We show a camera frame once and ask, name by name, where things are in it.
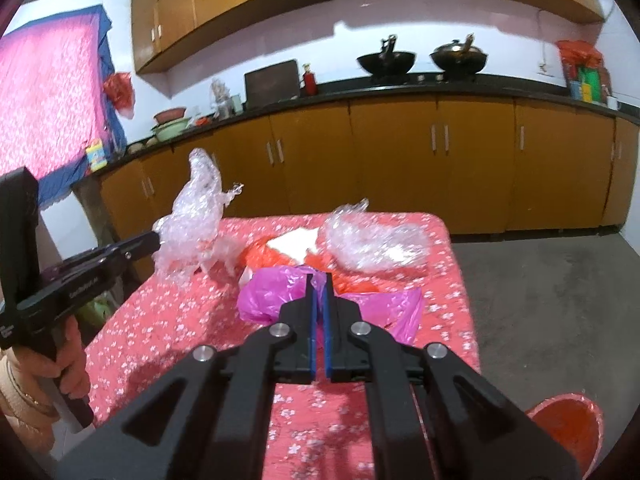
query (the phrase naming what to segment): table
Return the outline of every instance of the table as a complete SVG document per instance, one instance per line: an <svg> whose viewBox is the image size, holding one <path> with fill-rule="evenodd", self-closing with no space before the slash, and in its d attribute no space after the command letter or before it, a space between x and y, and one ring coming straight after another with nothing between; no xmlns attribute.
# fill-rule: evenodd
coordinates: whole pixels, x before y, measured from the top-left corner
<svg viewBox="0 0 640 480"><path fill-rule="evenodd" d="M427 275L402 282L372 280L384 291L422 288L424 311L415 345L446 343L479 371L468 298L442 220L419 213L370 216L388 224L420 224L429 236ZM248 245L299 227L320 227L327 217L223 219L220 232ZM260 325L239 319L237 294L237 283L204 273L194 275L186 287L153 275L87 348L96 423L108 420L195 346L225 349L244 341ZM373 478L364 386L331 384L322 368L319 356L314 384L276 387L263 478Z"/></svg>

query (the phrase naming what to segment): gray floor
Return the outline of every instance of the gray floor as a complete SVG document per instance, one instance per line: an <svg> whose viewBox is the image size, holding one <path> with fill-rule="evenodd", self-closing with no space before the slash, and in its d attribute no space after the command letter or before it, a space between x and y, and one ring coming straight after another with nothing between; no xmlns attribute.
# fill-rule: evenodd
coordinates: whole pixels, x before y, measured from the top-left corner
<svg viewBox="0 0 640 480"><path fill-rule="evenodd" d="M521 409L584 392L602 459L640 402L640 256L618 234L456 243L483 375Z"/></svg>

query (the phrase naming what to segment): white cup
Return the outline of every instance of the white cup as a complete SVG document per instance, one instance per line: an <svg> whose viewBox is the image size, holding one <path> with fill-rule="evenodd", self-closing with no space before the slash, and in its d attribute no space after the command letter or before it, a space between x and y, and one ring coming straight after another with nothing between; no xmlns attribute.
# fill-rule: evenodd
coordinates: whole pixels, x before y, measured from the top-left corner
<svg viewBox="0 0 640 480"><path fill-rule="evenodd" d="M612 110L620 110L620 102L612 96L607 97L607 107Z"/></svg>

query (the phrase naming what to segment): black countertop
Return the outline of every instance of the black countertop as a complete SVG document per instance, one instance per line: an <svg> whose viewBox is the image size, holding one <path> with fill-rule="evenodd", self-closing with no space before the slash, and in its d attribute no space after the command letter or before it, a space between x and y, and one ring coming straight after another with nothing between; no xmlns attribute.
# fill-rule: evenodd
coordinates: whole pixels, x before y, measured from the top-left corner
<svg viewBox="0 0 640 480"><path fill-rule="evenodd" d="M388 97L406 94L440 94L440 95L473 95L485 97L508 97L526 98L546 101L555 104L568 105L575 108L582 108L603 116L615 118L620 117L634 124L640 125L640 109L624 105L622 111L611 110L610 108L585 103L572 99L567 95L567 88L557 85L535 82L526 79L491 76L479 74L475 82L437 82L433 73L410 74L410 80L405 84L387 84L386 86L372 86L368 77L349 79L318 85L319 93L313 97L300 97L284 102L278 102L231 117L222 121L215 121L204 126L187 128L180 136L165 142L158 142L149 148L144 148L136 153L125 155L119 160L111 162L101 170L95 171L90 177L102 176L127 164L128 162L149 155L150 153L162 150L167 146L180 144L188 139L193 139L201 134L212 132L218 128L229 126L255 119L264 115L293 110L306 106L335 102L342 100L352 100L359 98Z"/></svg>

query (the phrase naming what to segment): blue fabric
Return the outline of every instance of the blue fabric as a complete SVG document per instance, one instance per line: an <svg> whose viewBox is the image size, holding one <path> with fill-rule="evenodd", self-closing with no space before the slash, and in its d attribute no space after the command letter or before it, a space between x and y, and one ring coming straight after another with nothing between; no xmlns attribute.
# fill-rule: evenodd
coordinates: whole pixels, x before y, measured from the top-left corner
<svg viewBox="0 0 640 480"><path fill-rule="evenodd" d="M23 26L10 32L13 34L16 30L23 30L33 25L38 25L45 22L52 22L53 20L61 20L64 18L71 18L73 16L80 16L84 14L97 14L99 17L98 25L98 57L100 59L100 74L102 75L102 82L115 72L113 61L111 60L111 51L109 49L109 42L107 40L107 32L111 30L111 20L107 16L102 5L86 7L84 9L71 10L69 12L60 12L52 16L47 16L39 20L33 20L32 22L25 23ZM104 152L107 156L107 160L113 158L116 150L124 150L127 146L127 139L124 135L124 129L120 123L119 118L116 115L116 110L113 104L107 96L102 92L102 109L105 114L106 121L112 132L112 139L109 142L104 143ZM86 158L86 153L82 150L78 153L78 158L73 160L66 166L58 168L56 171L49 173L40 179L40 190L38 193L38 205L44 206L51 203L60 197L66 195L69 192L71 185L85 176L89 169L89 161Z"/></svg>

